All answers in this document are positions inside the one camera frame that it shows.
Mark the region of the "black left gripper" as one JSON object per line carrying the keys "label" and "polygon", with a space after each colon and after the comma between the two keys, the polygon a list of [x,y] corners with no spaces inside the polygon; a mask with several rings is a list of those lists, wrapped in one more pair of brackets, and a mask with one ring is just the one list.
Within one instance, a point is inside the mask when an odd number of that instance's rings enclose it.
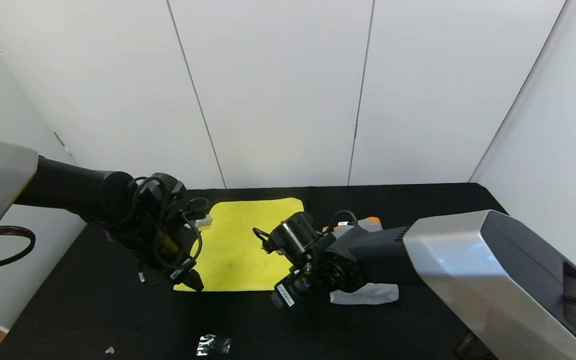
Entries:
{"label": "black left gripper", "polygon": [[155,240],[155,263],[172,285],[183,283],[186,288],[201,292],[204,283],[194,269],[197,264],[196,253],[192,253],[195,246],[198,246],[198,235],[194,230],[185,225],[163,226]]}

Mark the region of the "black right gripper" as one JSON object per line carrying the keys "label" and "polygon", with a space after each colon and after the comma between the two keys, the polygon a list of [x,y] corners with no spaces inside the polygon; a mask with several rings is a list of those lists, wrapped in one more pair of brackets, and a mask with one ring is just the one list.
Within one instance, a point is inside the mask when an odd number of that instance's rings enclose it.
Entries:
{"label": "black right gripper", "polygon": [[311,296],[312,287],[310,276],[287,275],[274,285],[270,300],[277,309],[292,308]]}

